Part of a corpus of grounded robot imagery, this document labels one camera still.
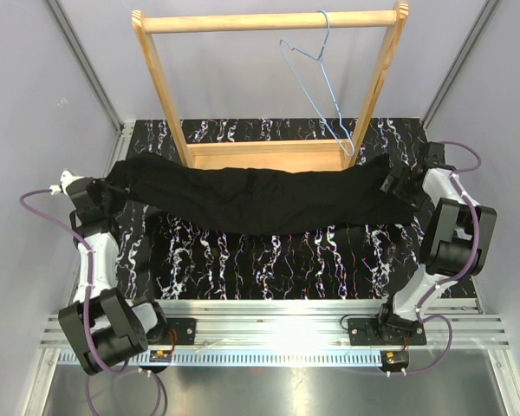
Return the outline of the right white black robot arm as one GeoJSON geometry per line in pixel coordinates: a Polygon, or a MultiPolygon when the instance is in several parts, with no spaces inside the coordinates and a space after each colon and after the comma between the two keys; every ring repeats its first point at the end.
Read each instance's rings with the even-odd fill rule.
{"type": "Polygon", "coordinates": [[[497,212],[481,205],[460,182],[459,174],[476,165],[457,169],[445,162],[449,143],[427,142],[420,147],[417,163],[396,166],[381,190],[420,208],[434,206],[420,246],[420,266],[406,286],[382,304],[374,324],[376,336],[394,344],[423,334],[422,315],[430,302],[466,276],[484,267],[497,221],[497,212]]]}

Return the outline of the black trousers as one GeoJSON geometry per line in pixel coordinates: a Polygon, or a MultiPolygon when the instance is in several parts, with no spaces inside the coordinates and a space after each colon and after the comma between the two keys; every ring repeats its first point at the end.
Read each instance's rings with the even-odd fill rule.
{"type": "Polygon", "coordinates": [[[330,225],[408,224],[414,209],[381,186],[390,173],[381,155],[335,172],[201,170],[154,153],[117,162],[106,182],[129,200],[212,231],[285,235],[330,225]]]}

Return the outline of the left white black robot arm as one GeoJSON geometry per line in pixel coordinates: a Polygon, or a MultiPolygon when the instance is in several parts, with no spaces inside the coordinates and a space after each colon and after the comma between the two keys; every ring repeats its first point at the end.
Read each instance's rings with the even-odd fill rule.
{"type": "Polygon", "coordinates": [[[102,179],[64,171],[61,192],[74,210],[69,230],[80,254],[73,302],[59,312],[59,323],[83,371],[95,375],[163,342],[169,323],[159,304],[141,297],[130,301],[117,289],[116,263],[124,191],[102,179]]]}

